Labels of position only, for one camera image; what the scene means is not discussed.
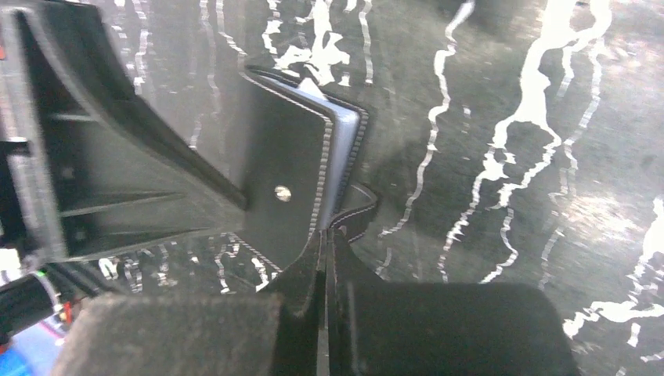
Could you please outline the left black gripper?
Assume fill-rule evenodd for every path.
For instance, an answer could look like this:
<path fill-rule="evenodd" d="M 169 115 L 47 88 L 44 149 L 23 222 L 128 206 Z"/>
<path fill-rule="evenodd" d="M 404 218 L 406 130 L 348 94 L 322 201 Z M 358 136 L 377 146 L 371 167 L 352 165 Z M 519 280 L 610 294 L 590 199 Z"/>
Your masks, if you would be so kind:
<path fill-rule="evenodd" d="M 134 93 L 99 10 L 1 6 L 2 141 L 33 263 L 234 232 L 246 201 Z"/>

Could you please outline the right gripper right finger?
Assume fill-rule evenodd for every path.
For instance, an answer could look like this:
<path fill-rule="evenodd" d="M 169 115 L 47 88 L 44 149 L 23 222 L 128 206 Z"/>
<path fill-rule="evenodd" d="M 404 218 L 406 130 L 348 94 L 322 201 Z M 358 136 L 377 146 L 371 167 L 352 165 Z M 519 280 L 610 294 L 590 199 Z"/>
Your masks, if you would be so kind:
<path fill-rule="evenodd" d="M 387 282 L 327 234 L 333 375 L 577 375 L 546 295 L 527 284 Z"/>

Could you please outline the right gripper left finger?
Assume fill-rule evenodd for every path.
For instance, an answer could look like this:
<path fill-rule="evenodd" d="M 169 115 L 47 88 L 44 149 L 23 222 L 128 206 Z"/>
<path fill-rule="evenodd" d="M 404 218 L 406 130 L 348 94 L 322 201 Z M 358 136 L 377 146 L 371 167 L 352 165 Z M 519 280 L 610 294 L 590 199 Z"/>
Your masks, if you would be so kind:
<path fill-rule="evenodd" d="M 314 375 L 327 236 L 253 294 L 102 295 L 54 375 Z"/>

